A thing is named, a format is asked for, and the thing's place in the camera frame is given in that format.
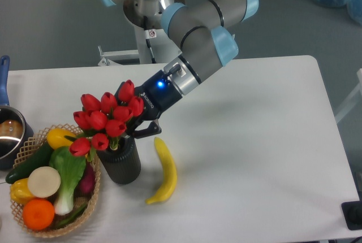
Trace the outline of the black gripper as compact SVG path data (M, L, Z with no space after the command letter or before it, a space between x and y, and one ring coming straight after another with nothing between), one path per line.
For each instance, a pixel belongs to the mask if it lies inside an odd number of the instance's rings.
M121 82L115 92L117 103L123 102L125 83L125 81ZM162 129L158 119L163 112L182 99L181 93L166 78L166 74L162 70L155 73L142 85L136 87L135 93L143 100L145 110L137 117L137 121L127 127L127 135L140 139L160 134ZM150 122L146 128L138 130L143 121Z

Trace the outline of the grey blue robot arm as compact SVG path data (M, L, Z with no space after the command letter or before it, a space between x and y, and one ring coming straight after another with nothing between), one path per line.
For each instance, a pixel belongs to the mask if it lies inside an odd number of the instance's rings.
M144 109L127 125L134 138L160 133L161 114L237 56L228 27L258 10L258 0L207 0L196 7L184 0L101 1L123 7L134 27L140 63L165 64L135 89Z

